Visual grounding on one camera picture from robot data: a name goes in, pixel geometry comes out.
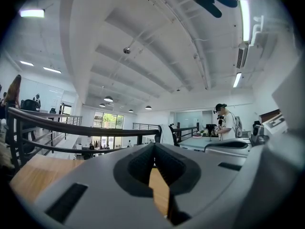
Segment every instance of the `curved handrail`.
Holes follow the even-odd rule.
[[[80,118],[81,117],[81,116],[77,116],[77,115],[49,114],[49,113],[42,113],[42,112],[30,111],[30,110],[22,110],[22,109],[20,109],[20,110],[22,112],[29,113],[34,116],[46,117],[46,118],[56,118],[56,117],[59,117],[59,118],[71,118],[71,117],[77,118],[78,117],[78,118]]]
[[[122,130],[122,129],[101,129],[96,127],[86,127],[79,125],[70,125],[66,123],[52,121],[39,116],[29,114],[28,112],[9,108],[9,114],[12,118],[20,120],[22,122],[31,123],[37,127],[48,129],[51,131],[64,132],[74,135],[86,135],[86,136],[139,136],[139,135],[155,135],[158,134],[158,130]]]
[[[186,127],[186,128],[177,128],[177,129],[173,129],[173,132],[187,131],[187,130],[193,130],[193,129],[197,129],[197,127],[193,126],[193,127]]]

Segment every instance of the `fluorescent light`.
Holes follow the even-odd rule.
[[[58,71],[58,70],[55,70],[55,69],[51,69],[51,68],[46,68],[46,67],[43,67],[45,70],[47,71],[53,71],[53,72],[56,72],[56,73],[59,73],[61,74],[61,71]]]
[[[104,100],[107,102],[113,102],[113,99],[110,96],[105,96]]]
[[[40,17],[44,18],[44,10],[23,10],[20,11],[21,17]]]
[[[250,40],[250,10],[247,0],[240,0],[243,19],[243,40],[245,42]]]
[[[32,63],[28,63],[28,62],[25,62],[25,61],[20,61],[20,63],[30,65],[30,66],[34,66]]]
[[[237,73],[233,87],[237,87],[238,82],[239,82],[241,76],[242,76],[241,73]]]

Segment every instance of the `table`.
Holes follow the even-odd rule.
[[[10,186],[18,195],[33,203],[48,185],[62,178],[83,162],[85,160],[69,160],[35,155],[14,176]],[[154,202],[157,208],[163,215],[167,215],[169,187],[156,168],[151,171],[149,187],[153,189]]]
[[[210,143],[219,141],[218,137],[206,137],[203,136],[202,138],[188,138],[182,142],[179,143],[180,147],[185,147],[188,149],[200,149],[202,148],[204,150],[204,147],[207,146]]]

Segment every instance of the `woman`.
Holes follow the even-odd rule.
[[[21,75],[18,74],[11,83],[8,93],[4,98],[5,118],[7,125],[9,124],[9,112],[8,112],[9,107],[15,108],[17,105],[18,108],[20,108],[20,104],[19,104],[20,84],[21,84]]]
[[[221,130],[215,132],[216,135],[220,134],[221,140],[235,138],[235,117],[233,117],[233,114],[227,110],[226,107],[226,104],[218,104],[215,107],[218,115],[224,116],[221,124]]]

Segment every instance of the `black metal railing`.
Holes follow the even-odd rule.
[[[182,135],[182,131],[188,131],[188,130],[191,130],[191,132]],[[187,135],[193,136],[193,133],[196,133],[196,132],[198,132],[197,126],[173,129],[173,133],[176,133],[176,138],[178,139],[178,143],[181,142],[181,137],[187,136]]]
[[[150,124],[141,124],[141,123],[133,123],[133,130],[158,130],[158,125],[150,125]]]
[[[50,150],[52,152],[64,152],[64,153],[74,153],[74,154],[88,154],[93,155],[97,153],[110,153],[119,149],[100,149],[100,150],[79,150],[79,149],[68,149],[60,148],[49,145],[51,142],[46,144],[37,143],[36,141],[41,140],[47,135],[52,135],[54,132],[60,132],[73,135],[84,135],[84,136],[137,136],[137,144],[142,144],[142,137],[144,135],[155,135],[159,133],[158,130],[122,130],[122,129],[101,129],[96,127],[86,127],[80,126],[82,117],[81,116],[63,116],[60,114],[45,114],[32,111],[24,111],[15,108],[9,108],[9,122],[8,125],[8,137],[10,144],[10,151],[12,155],[13,165],[15,166],[15,171],[17,172],[20,167],[26,164],[29,159],[26,159],[24,149],[28,146],[35,146],[40,149]],[[16,132],[14,130],[14,122],[16,120]],[[31,125],[32,127],[24,129],[24,125]],[[50,134],[45,134],[32,141],[23,137],[23,134],[28,134],[29,132],[37,129],[43,128],[50,130]]]

